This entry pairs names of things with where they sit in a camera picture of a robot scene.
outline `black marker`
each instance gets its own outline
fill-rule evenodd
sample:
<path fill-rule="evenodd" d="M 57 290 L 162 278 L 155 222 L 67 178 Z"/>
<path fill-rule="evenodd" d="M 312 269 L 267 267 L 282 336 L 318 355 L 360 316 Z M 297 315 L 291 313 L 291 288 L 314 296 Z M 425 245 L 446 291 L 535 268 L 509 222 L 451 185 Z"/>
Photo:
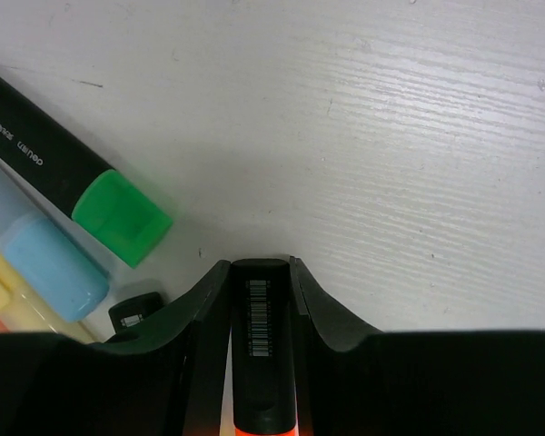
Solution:
<path fill-rule="evenodd" d="M 132 267 L 173 223 L 109 163 L 1 78 L 0 159 Z"/>
<path fill-rule="evenodd" d="M 233 402 L 236 436 L 293 436 L 289 264 L 233 263 Z"/>

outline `yellow highlighter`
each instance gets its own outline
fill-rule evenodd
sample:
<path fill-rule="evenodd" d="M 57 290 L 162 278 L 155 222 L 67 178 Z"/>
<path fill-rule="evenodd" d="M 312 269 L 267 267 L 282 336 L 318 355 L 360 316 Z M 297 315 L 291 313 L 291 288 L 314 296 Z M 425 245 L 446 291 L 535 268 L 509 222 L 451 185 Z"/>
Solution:
<path fill-rule="evenodd" d="M 59 317 L 1 254 L 0 320 L 11 332 L 57 332 L 80 342 L 94 342 L 81 324 Z"/>

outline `black marker with green cap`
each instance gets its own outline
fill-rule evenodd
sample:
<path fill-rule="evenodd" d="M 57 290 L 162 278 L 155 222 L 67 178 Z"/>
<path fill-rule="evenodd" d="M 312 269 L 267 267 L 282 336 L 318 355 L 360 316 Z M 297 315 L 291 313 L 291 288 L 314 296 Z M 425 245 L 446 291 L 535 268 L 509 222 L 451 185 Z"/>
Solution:
<path fill-rule="evenodd" d="M 131 267 L 172 226 L 109 163 L 2 78 L 0 159 Z"/>

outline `white table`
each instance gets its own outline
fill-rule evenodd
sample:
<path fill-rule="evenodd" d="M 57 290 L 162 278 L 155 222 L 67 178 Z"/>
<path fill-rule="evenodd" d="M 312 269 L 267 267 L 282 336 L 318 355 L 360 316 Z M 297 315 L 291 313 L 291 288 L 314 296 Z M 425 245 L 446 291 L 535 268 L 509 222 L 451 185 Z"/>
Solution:
<path fill-rule="evenodd" d="M 181 211 L 135 271 L 70 227 L 103 336 L 287 254 L 384 330 L 545 328 L 545 0 L 0 0 L 0 75 Z"/>

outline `speck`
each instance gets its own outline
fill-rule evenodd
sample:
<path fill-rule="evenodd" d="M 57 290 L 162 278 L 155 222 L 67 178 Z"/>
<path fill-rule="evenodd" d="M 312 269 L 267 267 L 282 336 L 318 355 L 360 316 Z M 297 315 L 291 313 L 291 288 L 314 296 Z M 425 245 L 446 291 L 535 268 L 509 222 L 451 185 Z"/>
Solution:
<path fill-rule="evenodd" d="M 545 80 L 543 79 L 540 79 L 538 82 L 537 82 L 537 87 L 539 88 L 539 90 L 544 93 L 545 92 Z"/>

